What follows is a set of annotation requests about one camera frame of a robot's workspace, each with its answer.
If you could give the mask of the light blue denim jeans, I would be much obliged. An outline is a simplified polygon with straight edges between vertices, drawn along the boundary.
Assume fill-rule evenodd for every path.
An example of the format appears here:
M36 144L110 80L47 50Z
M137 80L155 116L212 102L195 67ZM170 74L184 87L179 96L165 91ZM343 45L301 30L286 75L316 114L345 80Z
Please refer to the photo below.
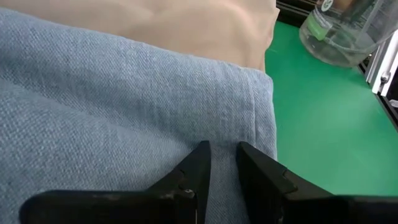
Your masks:
M235 163L276 158L272 79L0 7L0 224L55 189L140 190L211 144L207 224L247 224Z

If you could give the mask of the white bracket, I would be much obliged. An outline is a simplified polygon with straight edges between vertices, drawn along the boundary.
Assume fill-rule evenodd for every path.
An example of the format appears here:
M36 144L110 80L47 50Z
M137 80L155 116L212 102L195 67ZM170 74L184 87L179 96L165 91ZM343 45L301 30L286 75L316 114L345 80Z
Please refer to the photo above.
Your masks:
M366 69L366 82L375 94L387 96L398 69L398 30L372 54Z

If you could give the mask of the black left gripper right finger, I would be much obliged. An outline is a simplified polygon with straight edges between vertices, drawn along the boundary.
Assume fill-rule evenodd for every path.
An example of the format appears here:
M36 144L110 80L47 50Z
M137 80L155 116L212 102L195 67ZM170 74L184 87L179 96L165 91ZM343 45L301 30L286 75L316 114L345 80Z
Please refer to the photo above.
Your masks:
M332 196L247 142L238 143L236 163L250 224L315 223L315 201Z

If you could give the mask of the clear plastic bottle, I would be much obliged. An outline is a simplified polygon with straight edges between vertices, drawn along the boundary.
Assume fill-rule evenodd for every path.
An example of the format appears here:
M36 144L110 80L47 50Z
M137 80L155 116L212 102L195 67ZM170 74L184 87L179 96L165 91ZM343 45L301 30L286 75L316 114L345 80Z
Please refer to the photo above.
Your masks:
M299 30L322 62L355 67L398 30L398 0L318 0Z

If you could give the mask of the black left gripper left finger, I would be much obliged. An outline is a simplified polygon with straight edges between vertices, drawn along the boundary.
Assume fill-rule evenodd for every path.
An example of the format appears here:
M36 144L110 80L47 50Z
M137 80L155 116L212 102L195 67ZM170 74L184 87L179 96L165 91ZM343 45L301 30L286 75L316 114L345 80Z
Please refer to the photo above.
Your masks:
M148 188L162 202L166 224L204 224L211 177L211 146L198 143L163 178Z

